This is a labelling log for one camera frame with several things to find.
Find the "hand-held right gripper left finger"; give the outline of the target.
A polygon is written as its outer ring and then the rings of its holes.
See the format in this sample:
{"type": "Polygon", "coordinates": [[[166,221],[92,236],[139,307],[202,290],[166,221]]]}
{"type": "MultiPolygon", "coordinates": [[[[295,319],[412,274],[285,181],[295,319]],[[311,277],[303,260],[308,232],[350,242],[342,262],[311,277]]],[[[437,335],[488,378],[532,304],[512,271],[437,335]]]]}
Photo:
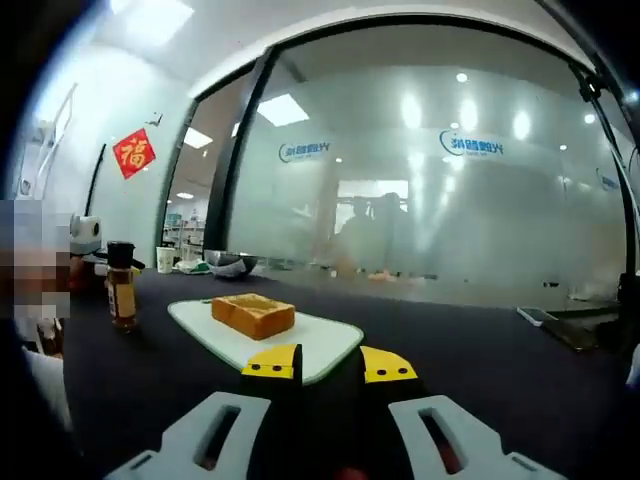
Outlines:
{"type": "Polygon", "coordinates": [[[239,391],[211,394],[109,479],[300,479],[303,347],[252,356],[239,391]]]}

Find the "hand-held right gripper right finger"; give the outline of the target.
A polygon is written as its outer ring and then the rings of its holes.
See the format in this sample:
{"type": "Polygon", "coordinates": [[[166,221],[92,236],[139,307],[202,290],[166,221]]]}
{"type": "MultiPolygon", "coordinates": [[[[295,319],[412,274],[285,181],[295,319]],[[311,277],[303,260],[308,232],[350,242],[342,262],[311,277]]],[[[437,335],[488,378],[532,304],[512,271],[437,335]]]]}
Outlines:
{"type": "Polygon", "coordinates": [[[561,479],[444,395],[401,356],[360,348],[356,407],[360,479],[561,479]]]}

